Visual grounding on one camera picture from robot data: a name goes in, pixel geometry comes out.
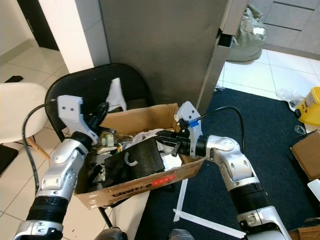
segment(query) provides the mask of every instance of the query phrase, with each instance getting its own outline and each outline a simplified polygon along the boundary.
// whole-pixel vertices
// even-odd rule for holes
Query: black cable
[[[25,151],[26,151],[26,153],[27,153],[27,155],[29,157],[30,164],[31,164],[31,167],[32,167],[33,177],[34,177],[34,184],[35,184],[35,193],[37,193],[37,191],[39,189],[39,177],[38,177],[38,172],[37,172],[35,161],[34,161],[32,155],[31,155],[29,146],[27,144],[26,126],[27,126],[27,122],[28,122],[29,118],[32,116],[32,114],[34,114],[37,110],[39,110],[39,109],[41,109],[41,108],[43,108],[45,106],[48,106],[49,104],[52,104],[52,103],[55,103],[55,100],[51,101],[51,102],[47,102],[47,103],[41,104],[41,105],[35,107],[34,109],[32,109],[31,112],[29,112],[28,115],[25,117],[25,119],[23,121],[23,125],[22,125],[22,141],[23,141],[23,146],[24,146]]]
[[[231,110],[236,111],[236,113],[239,116],[240,124],[241,124],[241,145],[242,145],[241,148],[242,148],[242,153],[245,154],[245,125],[244,125],[244,120],[242,118],[241,112],[239,111],[238,108],[236,108],[235,106],[222,106],[222,107],[219,107],[219,108],[213,110],[212,112],[209,112],[209,113],[206,113],[205,115],[197,117],[196,120],[199,121],[201,119],[204,119],[204,118],[210,116],[211,114],[214,114],[216,112],[219,112],[221,110],[226,110],[226,109],[231,109]]]

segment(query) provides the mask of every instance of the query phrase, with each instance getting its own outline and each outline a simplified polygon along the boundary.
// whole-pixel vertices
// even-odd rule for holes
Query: white tile floor
[[[58,51],[32,47],[0,67],[0,83],[13,75],[21,75],[24,82],[34,82],[49,88],[68,69]],[[249,63],[226,62],[218,84],[226,88],[277,99],[280,89],[296,89],[305,96],[313,86],[320,86],[320,61],[289,54],[263,50],[258,60]],[[47,122],[35,139],[49,154],[59,139]],[[26,219],[34,199],[34,180],[26,152],[22,145],[6,143],[19,150],[19,155],[0,177],[0,235],[12,239],[18,225]],[[39,176],[43,176],[48,162],[31,150]],[[149,193],[139,194],[112,211],[111,221],[128,233],[133,240],[137,232]],[[65,216],[63,234],[68,240],[94,239],[106,224],[97,209],[88,210],[75,196]]]

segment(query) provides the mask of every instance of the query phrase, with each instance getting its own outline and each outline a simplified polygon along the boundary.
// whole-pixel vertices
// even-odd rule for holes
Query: cardboard box
[[[101,126],[116,129],[119,134],[137,134],[153,129],[174,129],[179,131],[179,126],[174,120],[174,115],[177,111],[178,105],[175,103],[111,113],[106,116]],[[205,161],[205,158],[192,159],[182,155],[180,158],[182,160],[182,166],[180,167],[89,193],[86,193],[88,163],[85,162],[79,173],[74,193],[87,208],[94,209],[194,177]]]
[[[320,131],[316,130],[291,148],[307,177],[320,178]]]
[[[301,227],[289,232],[292,240],[319,240],[320,226]]]

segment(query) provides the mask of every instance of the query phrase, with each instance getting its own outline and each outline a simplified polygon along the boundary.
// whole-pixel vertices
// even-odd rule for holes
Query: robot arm
[[[229,137],[203,136],[200,117],[190,102],[185,102],[175,115],[179,133],[160,131],[158,139],[175,146],[176,152],[191,157],[207,157],[218,165],[223,181],[237,210],[237,220],[248,240],[290,240],[268,193],[239,144]]]
[[[105,118],[109,104],[98,106],[85,123],[81,114],[82,99],[59,96],[59,117],[74,131],[55,150],[35,195],[26,221],[21,222],[13,240],[62,238],[62,222],[77,184],[78,174],[91,146],[98,142],[99,125]]]
[[[206,156],[219,166],[225,186],[237,210],[237,220],[248,240],[290,240],[277,210],[270,205],[268,193],[239,144],[228,137],[211,135]]]

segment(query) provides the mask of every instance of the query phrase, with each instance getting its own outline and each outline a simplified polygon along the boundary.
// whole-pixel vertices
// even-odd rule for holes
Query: blue gripper part
[[[188,123],[189,123],[189,126],[192,128],[199,125],[199,122],[197,119],[190,120],[188,121]]]

